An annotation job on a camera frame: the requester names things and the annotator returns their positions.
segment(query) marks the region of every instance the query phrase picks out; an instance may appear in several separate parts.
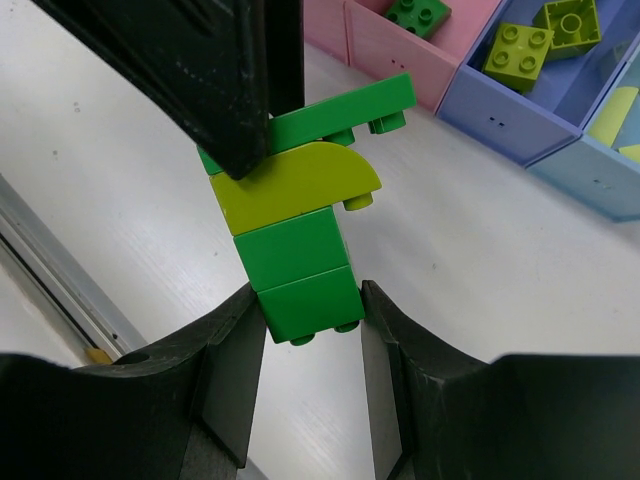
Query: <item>white table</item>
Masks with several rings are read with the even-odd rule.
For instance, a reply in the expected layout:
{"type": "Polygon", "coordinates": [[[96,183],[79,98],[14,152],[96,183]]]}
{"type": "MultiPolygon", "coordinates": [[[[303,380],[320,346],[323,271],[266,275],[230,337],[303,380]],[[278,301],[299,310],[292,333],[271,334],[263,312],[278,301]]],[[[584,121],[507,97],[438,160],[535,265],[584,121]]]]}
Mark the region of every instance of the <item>white table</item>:
{"type": "MultiPolygon", "coordinates": [[[[313,102],[369,80],[307,49],[313,102]]],[[[614,225],[420,109],[356,131],[377,169],[343,231],[360,278],[483,360],[640,353],[640,230],[614,225]]],[[[0,9],[0,168],[144,337],[246,277],[192,142],[27,0],[0,9]]],[[[268,341],[250,457],[272,479],[373,478],[359,333],[268,341]]]]}

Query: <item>curved yellow-green block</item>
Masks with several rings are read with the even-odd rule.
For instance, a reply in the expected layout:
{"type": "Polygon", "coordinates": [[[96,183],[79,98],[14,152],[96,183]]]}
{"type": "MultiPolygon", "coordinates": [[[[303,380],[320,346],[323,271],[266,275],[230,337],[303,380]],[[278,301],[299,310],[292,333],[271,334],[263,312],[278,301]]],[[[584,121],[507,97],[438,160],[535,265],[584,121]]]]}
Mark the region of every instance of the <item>curved yellow-green block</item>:
{"type": "Polygon", "coordinates": [[[589,135],[607,147],[613,145],[637,96],[636,87],[616,88],[593,122],[589,135]]]}
{"type": "Polygon", "coordinates": [[[272,155],[239,181],[226,173],[210,180],[234,236],[338,202],[364,208],[382,187],[362,156],[329,142],[272,155]]]}

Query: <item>pink bin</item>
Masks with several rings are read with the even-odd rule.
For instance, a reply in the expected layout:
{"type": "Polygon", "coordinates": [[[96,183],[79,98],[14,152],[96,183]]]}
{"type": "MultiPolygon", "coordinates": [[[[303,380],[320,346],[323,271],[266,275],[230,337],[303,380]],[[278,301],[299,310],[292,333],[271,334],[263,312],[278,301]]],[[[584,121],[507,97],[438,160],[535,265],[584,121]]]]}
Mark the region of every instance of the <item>pink bin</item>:
{"type": "MultiPolygon", "coordinates": [[[[325,1],[307,0],[305,6],[325,1]]],[[[451,17],[429,41],[382,16],[393,3],[394,0],[347,0],[349,63],[376,79],[408,70],[418,101],[435,113],[453,75],[500,0],[444,0],[451,8],[451,17]]]]}
{"type": "Polygon", "coordinates": [[[304,37],[314,47],[349,63],[345,0],[304,0],[304,37]]]}

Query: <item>stacked block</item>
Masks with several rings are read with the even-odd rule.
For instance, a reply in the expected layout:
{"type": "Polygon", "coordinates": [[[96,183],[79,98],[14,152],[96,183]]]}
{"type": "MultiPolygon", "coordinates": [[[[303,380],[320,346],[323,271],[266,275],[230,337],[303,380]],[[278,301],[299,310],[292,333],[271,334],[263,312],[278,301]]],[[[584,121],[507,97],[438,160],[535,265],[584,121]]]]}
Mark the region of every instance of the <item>stacked block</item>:
{"type": "Polygon", "coordinates": [[[545,3],[533,24],[553,31],[547,60],[584,55],[602,40],[595,0],[545,3]]]}
{"type": "Polygon", "coordinates": [[[450,15],[451,9],[440,0],[398,0],[385,16],[408,32],[427,39],[450,15]]]}
{"type": "Polygon", "coordinates": [[[356,125],[368,123],[376,134],[404,126],[402,110],[415,104],[405,74],[276,117],[272,155],[238,181],[200,151],[276,343],[303,345],[330,328],[348,332],[364,317],[332,205],[365,208],[382,185],[344,144],[356,125]],[[313,141],[320,138],[343,145],[313,141]]]}
{"type": "Polygon", "coordinates": [[[503,23],[482,71],[517,92],[530,92],[540,75],[552,36],[549,30],[503,23]]]}

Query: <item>green block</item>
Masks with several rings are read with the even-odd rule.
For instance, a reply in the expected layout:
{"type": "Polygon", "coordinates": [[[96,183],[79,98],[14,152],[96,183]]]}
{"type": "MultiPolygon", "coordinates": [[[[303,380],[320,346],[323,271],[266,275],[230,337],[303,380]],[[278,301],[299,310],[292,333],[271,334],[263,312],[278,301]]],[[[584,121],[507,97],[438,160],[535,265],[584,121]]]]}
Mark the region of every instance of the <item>green block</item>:
{"type": "Polygon", "coordinates": [[[259,292],[258,298],[275,343],[302,344],[322,330],[350,327],[364,318],[360,291],[348,265],[259,292]]]}
{"type": "Polygon", "coordinates": [[[419,37],[429,38],[451,15],[440,0],[397,0],[385,17],[419,37]]]}
{"type": "Polygon", "coordinates": [[[349,265],[331,207],[234,237],[256,292],[349,265]]]}
{"type": "Polygon", "coordinates": [[[211,158],[207,152],[205,152],[202,148],[198,146],[198,154],[200,155],[200,160],[202,160],[202,165],[204,165],[204,169],[207,172],[207,175],[216,175],[222,171],[220,166],[211,158]]]}
{"type": "Polygon", "coordinates": [[[365,123],[375,133],[389,132],[404,125],[402,111],[416,102],[408,73],[323,100],[271,119],[271,153],[321,138],[347,146],[354,141],[351,129],[365,123]]]}
{"type": "Polygon", "coordinates": [[[520,93],[533,90],[553,32],[542,28],[501,23],[482,71],[520,93]]]}
{"type": "Polygon", "coordinates": [[[547,60],[584,55],[602,40],[595,0],[545,3],[533,24],[554,32],[547,60]]]}

